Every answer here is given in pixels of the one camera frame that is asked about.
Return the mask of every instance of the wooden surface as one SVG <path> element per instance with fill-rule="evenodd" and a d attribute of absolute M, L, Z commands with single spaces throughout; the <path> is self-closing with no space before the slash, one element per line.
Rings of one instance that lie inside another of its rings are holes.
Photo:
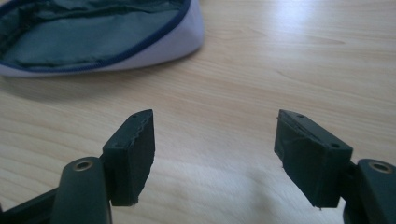
<path fill-rule="evenodd" d="M 343 223 L 314 208 L 274 153 L 278 109 L 396 163 L 396 2 L 201 0 L 205 44 L 132 71 L 0 77 L 0 202 L 57 187 L 64 166 L 152 108 L 156 156 L 116 224 Z"/>

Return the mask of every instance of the fabric pouch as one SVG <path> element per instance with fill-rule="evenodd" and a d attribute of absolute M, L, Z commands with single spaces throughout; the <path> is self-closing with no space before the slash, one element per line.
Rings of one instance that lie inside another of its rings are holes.
<path fill-rule="evenodd" d="M 10 0 L 0 6 L 0 75 L 114 71 L 196 51 L 198 0 Z"/>

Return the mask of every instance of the blue trim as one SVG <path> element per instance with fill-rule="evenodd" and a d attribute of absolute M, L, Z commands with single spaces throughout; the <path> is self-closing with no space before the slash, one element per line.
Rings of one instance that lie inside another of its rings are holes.
<path fill-rule="evenodd" d="M 24 4 L 32 3 L 32 2 L 37 2 L 37 0 L 11 0 L 4 5 L 0 7 L 0 17 L 7 14 L 10 10 L 15 9 L 15 7 L 22 6 Z M 13 68 L 13 69 L 18 69 L 21 71 L 25 72 L 31 72 L 31 73 L 73 73 L 73 72 L 82 72 L 82 71 L 89 71 L 92 69 L 98 69 L 98 68 L 103 68 L 106 66 L 110 66 L 111 64 L 114 63 L 119 63 L 121 61 L 124 61 L 128 58 L 133 57 L 137 53 L 139 53 L 141 50 L 146 49 L 150 45 L 154 44 L 158 40 L 160 40 L 162 37 L 165 35 L 169 34 L 173 29 L 175 29 L 184 19 L 186 16 L 187 12 L 189 11 L 191 5 L 191 0 L 184 0 L 183 5 L 181 6 L 179 12 L 176 14 L 176 16 L 170 20 L 168 23 L 165 24 L 161 29 L 157 30 L 155 33 L 147 37 L 146 39 L 142 40 L 139 44 L 131 47 L 130 49 L 125 50 L 123 53 L 116 55 L 110 59 L 104 60 L 99 63 L 95 63 L 92 65 L 85 65 L 81 67 L 76 67 L 76 68 L 54 68 L 54 69 L 46 69 L 46 68 L 38 68 L 38 69 L 32 69 L 32 68 L 23 68 L 19 66 L 15 66 L 14 64 L 9 64 L 9 63 L 2 63 L 0 62 L 1 65 Z"/>

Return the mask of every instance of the screw hole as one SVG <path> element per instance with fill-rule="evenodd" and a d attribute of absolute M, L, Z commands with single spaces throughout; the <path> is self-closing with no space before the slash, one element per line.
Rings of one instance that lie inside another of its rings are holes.
<path fill-rule="evenodd" d="M 369 165 L 377 170 L 378 172 L 384 173 L 384 174 L 391 174 L 392 173 L 392 168 L 388 166 L 385 163 L 382 162 L 377 162 L 377 161 L 370 161 Z"/>
<path fill-rule="evenodd" d="M 91 161 L 81 161 L 74 166 L 75 171 L 85 171 L 91 168 L 93 163 Z"/>

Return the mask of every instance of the black plastic part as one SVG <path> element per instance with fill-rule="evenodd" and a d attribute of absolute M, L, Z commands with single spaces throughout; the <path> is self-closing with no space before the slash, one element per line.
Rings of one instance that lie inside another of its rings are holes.
<path fill-rule="evenodd" d="M 358 192 L 370 223 L 396 223 L 396 167 L 374 160 L 360 160 Z"/>
<path fill-rule="evenodd" d="M 98 158 L 82 158 L 64 167 L 50 224 L 71 223 L 111 223 L 105 172 Z"/>
<path fill-rule="evenodd" d="M 154 162 L 155 141 L 152 110 L 129 117 L 103 147 L 101 160 L 111 204 L 130 206 L 138 202 Z"/>
<path fill-rule="evenodd" d="M 370 224 L 365 211 L 356 210 L 349 203 L 344 208 L 343 220 L 345 224 Z"/>
<path fill-rule="evenodd" d="M 1 215 L 1 224 L 47 224 L 50 223 L 56 190 L 53 189 L 32 200 L 21 203 Z"/>
<path fill-rule="evenodd" d="M 280 110 L 275 153 L 290 179 L 316 207 L 337 207 L 337 180 L 352 147 L 304 115 Z"/>
<path fill-rule="evenodd" d="M 364 213 L 364 207 L 361 203 L 361 196 L 357 188 L 356 173 L 358 166 L 350 162 L 347 169 L 345 169 L 338 178 L 338 191 L 341 197 L 348 204 L 348 208 L 355 210 L 356 213 Z"/>

